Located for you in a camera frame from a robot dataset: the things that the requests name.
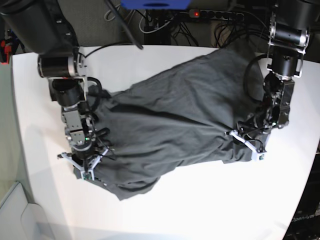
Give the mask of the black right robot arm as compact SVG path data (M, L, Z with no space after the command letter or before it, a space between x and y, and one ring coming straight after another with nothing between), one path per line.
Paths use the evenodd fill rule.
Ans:
M60 157L83 178L93 176L94 168L109 150L97 143L97 138L109 130L95 127L95 110L103 89L99 80L87 75L87 56L74 28L56 0L3 0L0 15L23 45L38 55L38 74L48 80L50 97L61 107L71 152L63 152Z

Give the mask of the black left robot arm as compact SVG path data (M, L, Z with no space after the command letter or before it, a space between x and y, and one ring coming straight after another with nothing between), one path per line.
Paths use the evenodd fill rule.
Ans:
M252 66L261 59L271 61L263 81L263 98L249 96L257 108L248 120L239 121L229 136L262 156L264 143L254 135L268 135L273 129L289 124L289 113L294 92L294 77L302 75L304 56L311 38L311 26L320 17L318 0L279 0L270 16L268 51L252 59L245 69L243 90L249 94L248 79Z

